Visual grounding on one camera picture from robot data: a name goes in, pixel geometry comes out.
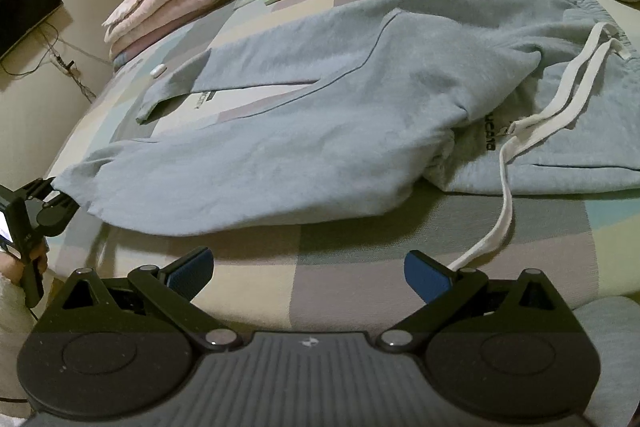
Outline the person left hand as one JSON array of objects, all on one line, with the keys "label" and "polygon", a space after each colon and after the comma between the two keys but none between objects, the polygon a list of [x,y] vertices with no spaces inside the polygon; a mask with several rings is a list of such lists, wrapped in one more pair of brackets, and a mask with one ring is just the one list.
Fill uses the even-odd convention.
[{"label": "person left hand", "polygon": [[19,283],[21,283],[23,272],[27,265],[32,265],[33,263],[35,263],[40,274],[43,274],[47,271],[48,254],[49,245],[45,241],[42,241],[30,252],[29,262],[25,262],[19,257],[15,257],[14,254],[8,253],[7,251],[1,251],[0,273],[2,277],[8,279],[12,284],[18,285]]}]

